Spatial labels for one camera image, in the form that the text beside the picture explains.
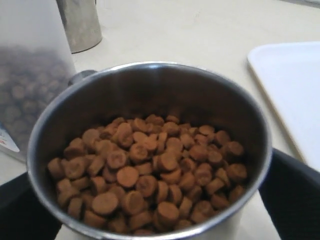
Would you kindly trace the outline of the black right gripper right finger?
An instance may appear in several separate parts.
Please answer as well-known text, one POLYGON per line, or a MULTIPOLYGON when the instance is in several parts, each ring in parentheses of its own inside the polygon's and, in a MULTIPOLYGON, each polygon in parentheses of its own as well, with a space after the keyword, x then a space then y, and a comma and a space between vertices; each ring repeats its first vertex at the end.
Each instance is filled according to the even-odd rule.
POLYGON ((282 240, 320 238, 320 173, 273 149, 259 188, 262 202, 282 240))

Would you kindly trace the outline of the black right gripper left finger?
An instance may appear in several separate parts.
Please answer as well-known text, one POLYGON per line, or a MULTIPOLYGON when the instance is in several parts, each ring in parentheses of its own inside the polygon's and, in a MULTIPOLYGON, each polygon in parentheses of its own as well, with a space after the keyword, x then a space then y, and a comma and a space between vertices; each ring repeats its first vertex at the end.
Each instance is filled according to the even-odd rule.
POLYGON ((2 240, 54 240, 61 226, 38 201, 26 173, 0 186, 2 240))

